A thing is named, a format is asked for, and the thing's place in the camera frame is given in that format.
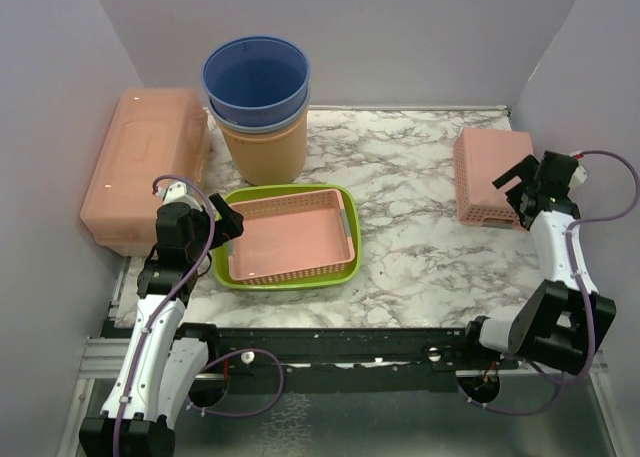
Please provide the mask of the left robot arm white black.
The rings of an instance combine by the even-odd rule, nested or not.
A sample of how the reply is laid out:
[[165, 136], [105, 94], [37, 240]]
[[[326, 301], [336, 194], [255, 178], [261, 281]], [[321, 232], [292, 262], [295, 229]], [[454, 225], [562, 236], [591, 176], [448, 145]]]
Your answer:
[[97, 417], [84, 418], [88, 456], [171, 456], [175, 424], [198, 371], [221, 348], [203, 324], [183, 327], [198, 269], [210, 252], [243, 233], [243, 217], [218, 194], [200, 205], [180, 183], [157, 211], [157, 242], [137, 278], [136, 320], [116, 382]]

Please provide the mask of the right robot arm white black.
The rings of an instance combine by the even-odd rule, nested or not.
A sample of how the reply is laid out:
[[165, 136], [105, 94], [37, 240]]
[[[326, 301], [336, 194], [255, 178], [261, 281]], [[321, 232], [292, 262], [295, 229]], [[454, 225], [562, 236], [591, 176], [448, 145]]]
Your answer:
[[582, 168], [574, 156], [529, 155], [496, 178], [510, 206], [533, 237], [542, 282], [510, 321], [478, 317], [459, 344], [461, 360], [481, 368], [499, 355], [528, 360], [573, 376], [591, 366], [616, 316], [613, 300], [591, 280], [580, 243], [581, 214], [569, 196]]

